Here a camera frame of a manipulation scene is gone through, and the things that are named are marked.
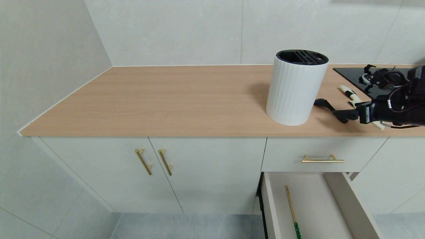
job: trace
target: cabinet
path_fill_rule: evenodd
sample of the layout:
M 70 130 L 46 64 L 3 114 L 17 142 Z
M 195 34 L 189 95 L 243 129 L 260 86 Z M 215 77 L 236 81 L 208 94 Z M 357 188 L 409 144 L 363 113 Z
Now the cabinet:
M 303 238 L 383 239 L 345 173 L 265 172 L 261 183 L 268 238 L 297 238 L 285 186 Z
M 357 175 L 353 185 L 372 213 L 391 213 L 425 187 L 424 145 L 425 138 L 389 138 Z
M 360 172 L 387 138 L 321 137 L 267 138 L 263 172 Z M 326 160 L 331 154 L 343 162 L 301 162 L 308 154 Z
M 152 138 L 185 213 L 252 214 L 266 138 Z
M 181 213 L 148 138 L 63 138 L 42 140 L 118 212 Z M 141 149 L 151 175 L 135 153 Z

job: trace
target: drawer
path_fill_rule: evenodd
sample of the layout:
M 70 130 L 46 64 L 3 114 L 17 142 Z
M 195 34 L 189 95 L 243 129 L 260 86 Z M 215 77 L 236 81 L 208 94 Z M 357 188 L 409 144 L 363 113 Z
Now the drawer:
M 373 137 L 269 137 L 261 171 L 360 172 L 386 140 Z M 312 160 L 329 159 L 333 154 L 344 162 L 301 162 L 306 154 Z
M 261 208 L 269 239 L 297 238 L 286 185 L 302 238 L 383 238 L 345 173 L 265 172 Z

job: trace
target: gold handle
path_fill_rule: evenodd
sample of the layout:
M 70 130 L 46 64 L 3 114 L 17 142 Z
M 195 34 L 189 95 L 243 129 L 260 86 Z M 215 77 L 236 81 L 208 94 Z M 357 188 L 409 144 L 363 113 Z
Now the gold handle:
M 170 166 L 168 166 L 167 161 L 165 160 L 164 154 L 165 154 L 165 148 L 163 150 L 158 150 L 159 155 L 161 156 L 162 162 L 165 165 L 165 168 L 167 169 L 168 175 L 172 175 L 171 173 L 171 168 L 173 167 L 172 164 L 170 164 Z
M 140 151 L 136 149 L 134 152 L 136 152 L 137 156 L 139 157 L 140 161 L 143 164 L 143 167 L 146 169 L 146 172 L 149 175 L 152 175 L 152 173 L 150 172 L 150 168 L 152 167 L 152 164 L 149 164 L 149 167 L 148 167 L 148 166 L 146 166 L 145 162 L 143 161 L 143 158 L 142 158 L 143 149 L 140 149 Z
M 331 154 L 331 159 L 310 159 L 309 155 L 304 155 L 304 159 L 301 162 L 344 162 L 344 160 L 337 160 L 335 155 Z

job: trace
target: black induction cooktop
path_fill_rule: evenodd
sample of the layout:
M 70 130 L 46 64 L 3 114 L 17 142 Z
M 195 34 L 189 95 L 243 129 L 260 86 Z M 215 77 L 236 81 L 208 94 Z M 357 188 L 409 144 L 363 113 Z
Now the black induction cooktop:
M 370 71 L 373 73 L 379 69 L 382 68 L 370 68 Z M 344 77 L 345 79 L 347 79 L 347 81 L 351 82 L 353 85 L 355 85 L 359 90 L 361 90 L 363 93 L 365 93 L 367 96 L 369 96 L 370 98 L 376 98 L 378 95 L 385 95 L 385 94 L 389 94 L 391 91 L 385 91 L 385 90 L 381 90 L 377 87 L 372 87 L 369 92 L 365 92 L 366 87 L 368 86 L 368 84 L 362 84 L 362 75 L 364 74 L 364 67 L 359 67 L 359 68 L 334 68 L 334 70 L 336 72 L 338 72 L 338 74 L 340 74 L 342 77 Z M 403 75 L 407 76 L 407 72 L 409 70 L 409 68 L 395 68 L 395 70 L 400 71 L 401 73 L 403 73 Z

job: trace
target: gray wall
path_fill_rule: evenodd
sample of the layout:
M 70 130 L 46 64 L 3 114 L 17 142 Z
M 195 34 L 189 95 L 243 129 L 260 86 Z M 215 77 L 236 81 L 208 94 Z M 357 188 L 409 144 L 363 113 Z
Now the gray wall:
M 113 66 L 272 64 L 303 48 L 331 63 L 425 64 L 423 0 L 85 0 Z
M 0 238 L 109 238 L 120 214 L 16 133 L 111 67 L 84 1 L 2 0 L 0 24 Z

